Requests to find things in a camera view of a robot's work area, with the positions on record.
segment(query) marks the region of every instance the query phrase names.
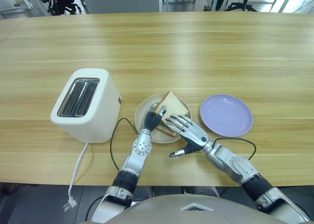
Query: toast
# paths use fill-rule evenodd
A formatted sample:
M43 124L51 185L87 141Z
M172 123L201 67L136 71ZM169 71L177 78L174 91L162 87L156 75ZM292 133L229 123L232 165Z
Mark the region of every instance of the toast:
M170 115L186 115L188 109L179 101L179 99L171 92L167 92L159 104L153 109L154 113L158 113L163 106L167 106L167 112L162 116L162 124L166 123L166 118ZM176 133L166 126L159 124L156 129L160 132L165 133L168 136L176 137Z

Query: white plate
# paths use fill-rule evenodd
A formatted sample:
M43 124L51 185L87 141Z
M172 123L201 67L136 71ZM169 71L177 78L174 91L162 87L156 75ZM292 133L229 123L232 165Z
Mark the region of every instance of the white plate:
M149 98L146 98L145 100L142 101L142 103L140 103L134 115L134 124L137 130L140 130L141 124L144 120L144 117L146 116L145 114L148 108L151 106L151 104L160 102L163 96L164 94L154 95ZM191 118L191 109L182 99L180 98L178 99L188 110L187 116ZM180 139L180 136L178 134L176 134L176 137L170 137L158 130L153 130L151 137L152 137L152 142L156 142L156 143L171 143Z

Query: black joint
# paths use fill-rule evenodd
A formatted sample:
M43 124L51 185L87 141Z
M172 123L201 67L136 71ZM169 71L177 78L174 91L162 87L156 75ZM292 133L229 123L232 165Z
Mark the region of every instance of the black joint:
M256 174L242 184L248 196L256 201L262 194L273 188L273 186L260 174Z
M138 178L135 174L128 171L119 171L112 185L121 187L133 193L136 188L137 182Z

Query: power cord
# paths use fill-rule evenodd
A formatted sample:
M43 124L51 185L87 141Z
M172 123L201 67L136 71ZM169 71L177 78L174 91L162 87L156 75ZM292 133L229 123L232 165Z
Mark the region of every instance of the power cord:
M119 170L119 167L118 167L118 165L116 164L116 161L115 161L114 158L113 158L113 154L112 154L112 141L113 141L114 133L116 132L116 129L117 129L119 123L120 123L122 120L128 121L128 123L129 123L129 124L131 125L131 127L133 128L134 132L135 132L136 134L138 134L138 131L136 130L136 128L133 126L133 124L132 124L127 118L123 117L123 118L121 118L121 119L118 120L116 126L115 126L114 129L113 129L112 136L111 136L111 139L110 139L110 147L109 147L109 148L110 148L111 160L112 160L112 162L113 162L113 164L114 164L114 166L116 167L117 170Z
M312 12L313 9L314 9L314 7L312 7L312 8L310 9L309 14L311 14L311 12Z
M308 5L308 3L307 3L305 6L303 6L304 3L305 3L305 0L303 0L302 5L301 5L297 10L295 10L293 13L299 11L301 8L303 8L303 7L305 7L306 5Z
M104 197L104 196L99 196L98 198L96 198L96 199L90 204L90 206L89 206L89 208L88 208L88 210L87 210L87 213L86 213L86 215L85 215L85 222L86 222L87 219L88 219L89 212L90 212L90 210L92 209L93 205L94 205L98 200L100 200L100 199L103 198L103 197Z
M256 153L256 146L253 142L249 141L249 140L246 140L246 139L243 139L243 138L238 138L238 137L220 137L220 138L217 138L213 144L212 144L212 147L215 146L216 142L219 141L219 140L239 140L239 141L244 141L244 142L248 142L250 143L253 147L254 147L254 150L253 150L253 153L251 154L251 156L249 157L249 160L252 159L252 157L255 155Z
M88 145L89 145L88 142L85 143L85 146L83 147L83 150L79 154L79 158L77 160L77 163L75 164L74 172L73 172L73 175L72 175L72 180L71 180L71 183L70 183L70 186L69 186L69 190L68 190L69 199L68 199L68 202L63 206L64 212L68 211L71 208L74 208L77 205L77 202L75 201L75 199L73 198L73 196L71 194L71 190L72 190L73 184L75 182L75 178L77 176L80 163L81 163L81 161L83 159L83 156L85 154L85 151L87 150Z

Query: plate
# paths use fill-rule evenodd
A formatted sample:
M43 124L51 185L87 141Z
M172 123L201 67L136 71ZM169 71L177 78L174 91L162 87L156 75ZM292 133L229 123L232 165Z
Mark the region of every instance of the plate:
M225 137L238 137L253 125L249 107L240 99L217 94L206 98L201 105L201 118L213 132Z
M142 103L140 103L140 105L138 106L138 108L136 109L135 115L134 115L134 124L136 129L139 131L141 124L144 120L144 117L146 116L147 110L148 108L151 106L151 104L160 102L163 98L164 94L158 94L158 95L154 95L151 96L149 98L146 98L145 100L142 101ZM188 105L180 98L178 98L179 101L181 101L181 103L186 107L186 109L188 110L188 114L187 116L189 118L191 118L191 110L188 107ZM171 143L171 142L175 142L177 140L180 139L180 135L176 134L176 137L170 137L158 130L153 130L152 134L152 142L156 142L156 143Z

